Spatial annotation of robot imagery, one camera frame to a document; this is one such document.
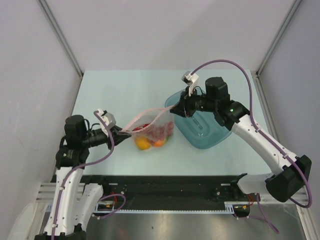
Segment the clear pink zip top bag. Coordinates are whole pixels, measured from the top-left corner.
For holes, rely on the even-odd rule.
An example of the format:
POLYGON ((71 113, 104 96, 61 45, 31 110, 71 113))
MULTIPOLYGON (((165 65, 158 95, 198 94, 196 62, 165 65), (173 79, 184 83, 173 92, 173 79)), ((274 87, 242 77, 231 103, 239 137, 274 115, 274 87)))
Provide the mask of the clear pink zip top bag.
POLYGON ((138 150, 163 147, 174 133, 174 114, 170 112, 171 108, 172 106, 144 110, 121 131, 131 135, 138 150))

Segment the green orange toy mango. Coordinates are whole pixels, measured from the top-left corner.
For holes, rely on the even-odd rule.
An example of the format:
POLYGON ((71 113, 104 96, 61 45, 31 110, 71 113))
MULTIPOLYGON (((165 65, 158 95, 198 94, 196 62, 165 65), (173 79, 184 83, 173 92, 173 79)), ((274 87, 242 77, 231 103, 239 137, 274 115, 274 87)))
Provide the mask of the green orange toy mango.
POLYGON ((160 139, 160 140, 154 141, 152 143, 152 146, 155 147, 155 148, 163 147, 171 137, 172 137, 172 135, 168 135, 164 139, 160 139))

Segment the red toy lobster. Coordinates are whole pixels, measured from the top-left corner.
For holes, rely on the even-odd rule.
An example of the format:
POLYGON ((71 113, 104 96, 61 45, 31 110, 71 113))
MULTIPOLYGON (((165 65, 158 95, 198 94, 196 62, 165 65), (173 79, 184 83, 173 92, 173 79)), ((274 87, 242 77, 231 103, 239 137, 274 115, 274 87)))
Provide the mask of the red toy lobster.
POLYGON ((148 125, 149 125, 149 123, 142 124, 140 126, 135 127, 132 131, 133 132, 140 131, 140 130, 146 128, 148 125))

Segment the purple toy grapes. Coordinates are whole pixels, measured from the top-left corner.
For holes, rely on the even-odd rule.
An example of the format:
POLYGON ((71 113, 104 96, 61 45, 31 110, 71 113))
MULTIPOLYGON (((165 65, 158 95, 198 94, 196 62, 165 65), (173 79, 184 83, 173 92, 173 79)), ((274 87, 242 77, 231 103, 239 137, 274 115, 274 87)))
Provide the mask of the purple toy grapes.
POLYGON ((166 122, 162 125, 153 125, 150 127, 147 137, 152 141, 162 140, 166 136, 172 135, 174 131, 174 122, 166 122))

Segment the yellow toy lemon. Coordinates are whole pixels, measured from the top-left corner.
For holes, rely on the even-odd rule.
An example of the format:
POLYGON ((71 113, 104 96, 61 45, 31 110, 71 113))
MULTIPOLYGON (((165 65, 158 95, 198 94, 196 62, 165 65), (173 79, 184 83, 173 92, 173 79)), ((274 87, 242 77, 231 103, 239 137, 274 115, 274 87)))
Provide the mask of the yellow toy lemon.
POLYGON ((141 151, 148 150, 152 146, 151 142, 143 136, 135 137, 134 143, 135 146, 141 151))

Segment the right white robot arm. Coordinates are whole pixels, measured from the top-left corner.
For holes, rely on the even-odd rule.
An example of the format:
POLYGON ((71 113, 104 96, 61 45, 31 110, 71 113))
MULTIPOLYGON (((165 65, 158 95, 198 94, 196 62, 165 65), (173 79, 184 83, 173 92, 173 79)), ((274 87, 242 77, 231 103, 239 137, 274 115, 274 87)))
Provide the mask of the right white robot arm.
POLYGON ((197 77, 185 76, 182 80, 187 87, 170 112, 184 118, 192 117, 197 111, 213 113, 220 126, 242 138, 271 170, 268 174, 239 175, 236 185, 230 188, 235 200, 242 201, 251 193, 269 193, 284 203, 307 185, 312 165, 310 158, 297 156, 264 131, 243 104, 230 98, 228 85, 221 77, 208 78, 202 94, 196 90, 197 77))

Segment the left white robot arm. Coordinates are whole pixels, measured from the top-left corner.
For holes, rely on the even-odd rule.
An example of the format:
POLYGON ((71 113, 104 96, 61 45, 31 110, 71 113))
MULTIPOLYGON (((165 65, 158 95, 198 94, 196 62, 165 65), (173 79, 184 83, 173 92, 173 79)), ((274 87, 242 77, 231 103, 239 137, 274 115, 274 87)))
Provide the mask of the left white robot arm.
POLYGON ((49 219, 36 240, 85 240, 87 225, 98 201, 110 196, 111 188, 104 184, 88 183, 77 198, 81 178, 92 147, 107 145, 109 153, 93 165, 105 161, 116 145, 130 134, 116 125, 115 117, 101 109, 93 113, 98 119, 98 129, 93 129, 82 115, 72 115, 65 120, 64 132, 56 153, 55 192, 49 219))

